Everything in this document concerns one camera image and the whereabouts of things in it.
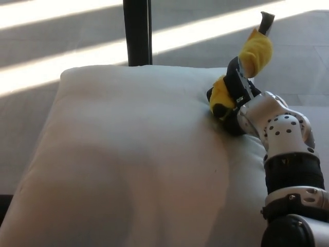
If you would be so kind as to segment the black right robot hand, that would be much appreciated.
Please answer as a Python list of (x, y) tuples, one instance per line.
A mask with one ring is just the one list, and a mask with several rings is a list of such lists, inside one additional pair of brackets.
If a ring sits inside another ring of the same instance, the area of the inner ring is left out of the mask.
[(232, 136), (241, 136), (246, 132), (238, 123), (238, 111), (260, 93), (252, 81), (245, 77), (242, 63), (235, 57), (229, 62), (226, 74), (213, 84), (206, 95), (212, 115), (224, 130)]

